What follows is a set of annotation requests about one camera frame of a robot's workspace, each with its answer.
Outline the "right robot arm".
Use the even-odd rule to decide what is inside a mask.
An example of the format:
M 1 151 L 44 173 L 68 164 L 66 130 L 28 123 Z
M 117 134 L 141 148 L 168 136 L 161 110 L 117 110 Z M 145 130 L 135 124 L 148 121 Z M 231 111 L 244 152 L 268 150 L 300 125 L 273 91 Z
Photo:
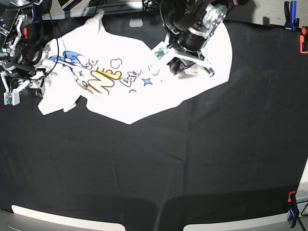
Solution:
M 2 0 L 0 2 L 0 76 L 5 96 L 28 87 L 39 91 L 45 70 L 36 69 L 43 53 L 42 17 L 50 0 Z

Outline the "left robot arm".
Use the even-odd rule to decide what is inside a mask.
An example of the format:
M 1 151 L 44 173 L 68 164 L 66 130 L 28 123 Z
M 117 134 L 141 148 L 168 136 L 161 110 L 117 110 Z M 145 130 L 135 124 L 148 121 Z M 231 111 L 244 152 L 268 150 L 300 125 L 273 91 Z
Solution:
M 228 12 L 247 3 L 246 0 L 161 0 L 159 13 L 169 39 L 155 55 L 161 60 L 171 52 L 167 65 L 174 75 L 196 64 L 213 76 L 215 72 L 202 49 Z

